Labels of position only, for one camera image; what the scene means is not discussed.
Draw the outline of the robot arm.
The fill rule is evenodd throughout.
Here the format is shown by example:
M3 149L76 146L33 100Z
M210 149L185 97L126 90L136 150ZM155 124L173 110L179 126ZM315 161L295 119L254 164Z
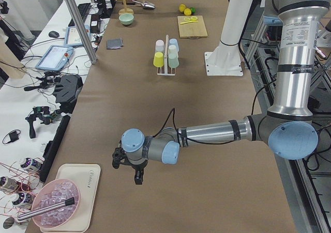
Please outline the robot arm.
M320 19L330 0L266 0L265 16L282 22L276 92L265 114L241 120L192 127L167 127L152 136L132 128L122 134L112 165L131 166L134 181L142 184L148 161L176 164L180 147L199 143L222 145L239 140L263 141L278 156L297 160L311 154L319 143L308 109Z

